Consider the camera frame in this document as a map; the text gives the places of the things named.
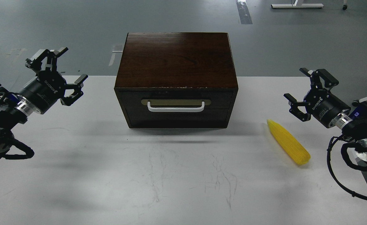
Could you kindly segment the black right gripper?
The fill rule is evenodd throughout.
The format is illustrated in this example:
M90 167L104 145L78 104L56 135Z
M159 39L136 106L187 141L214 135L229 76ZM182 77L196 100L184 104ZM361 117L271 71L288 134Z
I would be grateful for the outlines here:
M326 69L309 70L300 68L300 72L310 79L310 91L304 97L303 102L298 102L291 94L283 96L290 105L289 112L302 122L309 121L311 115L326 128L335 125L333 120L340 113L349 114L351 107L345 104L337 96L331 93L331 89L339 84L339 81ZM299 110L304 106L306 113Z

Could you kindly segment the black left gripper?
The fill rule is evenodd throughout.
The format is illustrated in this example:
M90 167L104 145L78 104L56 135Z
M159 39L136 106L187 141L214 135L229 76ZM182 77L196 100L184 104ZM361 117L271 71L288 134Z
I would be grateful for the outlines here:
M82 74L73 84L66 84L66 80L57 72L57 59L68 50L68 47L59 50L40 49L26 59L25 67L33 70L36 76L19 90L18 96L33 104L39 114L44 114L58 99L62 105L71 106L83 95L82 87L88 78L87 74ZM65 90L73 90L73 93L65 97Z

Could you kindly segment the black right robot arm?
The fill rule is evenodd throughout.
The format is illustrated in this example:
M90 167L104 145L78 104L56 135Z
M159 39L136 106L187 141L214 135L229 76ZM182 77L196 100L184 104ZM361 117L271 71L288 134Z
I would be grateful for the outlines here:
M311 117L317 119L325 128L338 127L342 134L332 137L327 148L327 167L334 181L347 193L367 201L367 196L361 195L342 185L336 178L331 165L332 148L338 141L343 141L341 156L348 167L361 172L367 172L367 103L360 104L351 111L350 106L331 93L331 89L339 84L327 70L299 71L309 77L310 90L302 101L297 101L291 94L284 97L290 105L289 112L300 121L309 121Z

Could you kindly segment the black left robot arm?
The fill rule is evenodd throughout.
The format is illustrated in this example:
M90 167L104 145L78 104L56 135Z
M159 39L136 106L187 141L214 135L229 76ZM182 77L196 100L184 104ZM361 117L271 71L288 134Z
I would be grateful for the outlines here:
M20 91L10 92L0 84L0 159L32 158L34 151L15 138L12 128L24 124L32 113L44 114L57 101L70 106L83 95L86 74L68 84L57 70L57 60L66 51L67 47L40 49L28 58L25 66L35 72L35 77Z

